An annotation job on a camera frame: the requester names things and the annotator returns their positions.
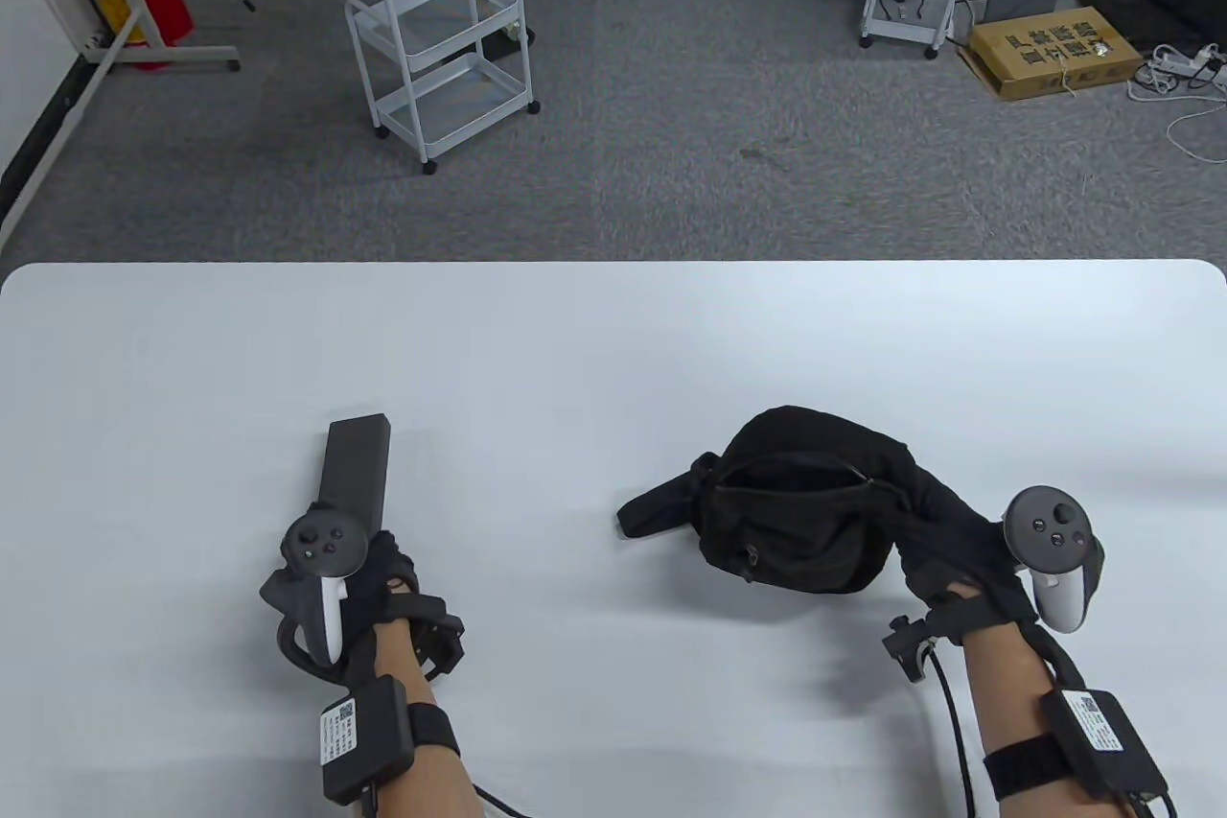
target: black baseboard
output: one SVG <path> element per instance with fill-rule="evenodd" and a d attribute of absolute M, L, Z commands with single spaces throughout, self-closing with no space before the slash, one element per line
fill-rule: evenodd
<path fill-rule="evenodd" d="M 38 121 L 34 121 L 25 142 L 17 147 L 12 162 L 6 166 L 4 175 L 0 177 L 0 221 L 9 215 L 9 208 L 17 200 L 17 195 L 21 195 L 22 188 L 26 188 L 36 166 L 39 159 L 43 159 L 44 152 L 52 146 L 52 140 L 55 139 L 56 131 L 64 124 L 64 117 L 77 103 L 94 70 L 94 64 L 87 64 L 83 56 L 79 56 L 72 67 L 69 69 L 67 76 L 60 82 L 55 94 L 52 96 L 47 108 L 43 109 L 43 114 L 38 117 Z"/>

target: forearm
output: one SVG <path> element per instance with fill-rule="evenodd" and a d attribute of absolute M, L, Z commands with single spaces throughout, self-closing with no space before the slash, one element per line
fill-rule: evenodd
<path fill-rule="evenodd" d="M 406 621 L 375 627 L 375 675 L 405 686 L 407 703 L 434 703 L 413 655 Z M 481 802 L 455 752 L 438 744 L 417 748 L 413 766 L 379 789 L 380 818 L 481 818 Z"/>
<path fill-rule="evenodd" d="M 969 633 L 963 639 L 967 677 L 984 753 L 1048 731 L 1039 698 L 1053 689 L 1048 667 L 1016 624 Z M 1134 818 L 1112 803 L 1090 798 L 1076 780 L 1060 780 L 1010 796 L 1001 818 Z"/>

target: black bag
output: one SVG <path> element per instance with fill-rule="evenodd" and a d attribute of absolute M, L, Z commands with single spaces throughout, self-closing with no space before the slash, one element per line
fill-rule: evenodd
<path fill-rule="evenodd" d="M 627 537 L 691 524 L 712 565 L 812 594 L 850 594 L 881 571 L 879 522 L 910 511 L 907 445 L 839 416 L 783 406 L 755 416 L 724 450 L 631 499 Z"/>

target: qr code label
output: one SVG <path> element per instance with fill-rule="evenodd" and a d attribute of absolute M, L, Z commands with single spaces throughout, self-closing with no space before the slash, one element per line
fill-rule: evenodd
<path fill-rule="evenodd" d="M 358 747 L 358 720 L 353 714 L 353 700 L 324 710 L 319 717 L 319 763 L 336 760 Z"/>
<path fill-rule="evenodd" d="M 1082 733 L 1086 735 L 1092 748 L 1096 751 L 1125 749 L 1092 694 L 1086 690 L 1065 690 L 1065 701 L 1069 703 L 1074 719 L 1082 727 Z"/>

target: white table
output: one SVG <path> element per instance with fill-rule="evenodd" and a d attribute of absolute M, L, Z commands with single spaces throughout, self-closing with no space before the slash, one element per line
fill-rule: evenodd
<path fill-rule="evenodd" d="M 1108 565 L 1066 648 L 1183 813 L 1227 816 L 1225 361 L 1196 261 L 27 266 L 0 293 L 5 813 L 335 813 L 334 694 L 256 589 L 328 423 L 385 411 L 387 522 L 469 625 L 438 692 L 479 782 L 537 818 L 961 814 L 939 688 L 880 646 L 918 608 L 893 560 L 814 598 L 615 535 L 802 402 L 985 514 L 1082 499 Z"/>

